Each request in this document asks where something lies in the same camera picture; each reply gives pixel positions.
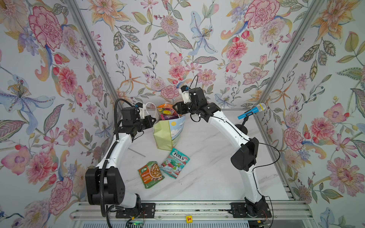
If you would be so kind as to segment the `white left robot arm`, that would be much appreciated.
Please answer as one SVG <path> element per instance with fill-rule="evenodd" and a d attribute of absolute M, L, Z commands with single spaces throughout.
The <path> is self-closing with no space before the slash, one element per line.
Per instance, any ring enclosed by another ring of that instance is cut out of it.
<path fill-rule="evenodd" d="M 114 135 L 105 156 L 85 173 L 88 203 L 99 205 L 103 217 L 120 211 L 127 218 L 135 218 L 142 212 L 140 196 L 127 192 L 118 165 L 137 134 L 152 128 L 156 119 L 145 114 L 145 104 L 124 103 L 128 106 L 121 111 L 114 109 Z"/>

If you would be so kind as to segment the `landscape print paper bag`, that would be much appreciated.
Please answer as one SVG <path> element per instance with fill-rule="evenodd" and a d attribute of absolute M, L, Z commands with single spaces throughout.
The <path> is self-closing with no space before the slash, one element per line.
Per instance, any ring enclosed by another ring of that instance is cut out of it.
<path fill-rule="evenodd" d="M 146 106 L 147 110 L 153 110 L 151 116 L 156 118 L 156 123 L 153 125 L 153 135 L 157 148 L 171 151 L 179 141 L 185 124 L 185 116 L 179 115 L 180 118 L 178 119 L 161 120 L 161 114 L 157 111 L 158 106 L 155 106 L 151 102 L 146 103 Z"/>

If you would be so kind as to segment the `orange Fox's fruits packet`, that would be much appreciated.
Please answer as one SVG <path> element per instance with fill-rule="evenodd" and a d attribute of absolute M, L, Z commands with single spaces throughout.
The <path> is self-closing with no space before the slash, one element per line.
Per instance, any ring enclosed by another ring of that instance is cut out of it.
<path fill-rule="evenodd" d="M 165 115 L 165 116 L 169 116 L 169 117 L 176 116 L 176 117 L 179 117 L 178 113 L 173 108 L 173 104 L 171 104 L 171 103 L 164 103 L 164 104 L 159 105 L 157 107 L 157 111 L 160 114 Z"/>

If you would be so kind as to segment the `purple Fox's candy packet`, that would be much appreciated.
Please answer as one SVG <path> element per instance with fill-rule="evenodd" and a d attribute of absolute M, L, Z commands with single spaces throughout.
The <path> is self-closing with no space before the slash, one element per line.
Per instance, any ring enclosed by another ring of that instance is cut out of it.
<path fill-rule="evenodd" d="M 161 117 L 161 120 L 173 120 L 173 119 L 180 118 L 179 115 L 164 115 L 164 114 L 161 114 L 160 117 Z"/>

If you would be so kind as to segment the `teal Fox's candy packet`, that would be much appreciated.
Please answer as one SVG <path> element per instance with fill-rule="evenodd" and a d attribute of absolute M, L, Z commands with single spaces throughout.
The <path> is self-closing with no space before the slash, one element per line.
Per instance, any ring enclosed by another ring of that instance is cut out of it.
<path fill-rule="evenodd" d="M 182 169 L 190 158 L 179 150 L 173 148 L 168 157 L 160 164 L 160 170 L 170 177 L 177 179 Z"/>

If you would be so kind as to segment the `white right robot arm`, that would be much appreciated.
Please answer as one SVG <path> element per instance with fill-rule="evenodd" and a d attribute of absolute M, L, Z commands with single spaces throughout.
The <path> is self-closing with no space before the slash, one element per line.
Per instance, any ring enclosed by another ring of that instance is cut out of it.
<path fill-rule="evenodd" d="M 184 85 L 180 89 L 180 94 L 182 101 L 173 105 L 174 110 L 180 115 L 191 114 L 204 119 L 218 129 L 236 150 L 231 157 L 231 163 L 240 172 L 243 181 L 245 191 L 243 211 L 248 217 L 257 218 L 268 206 L 266 197 L 261 194 L 256 181 L 258 140 L 248 137 L 215 103 L 209 103 L 200 87 L 191 89 Z"/>

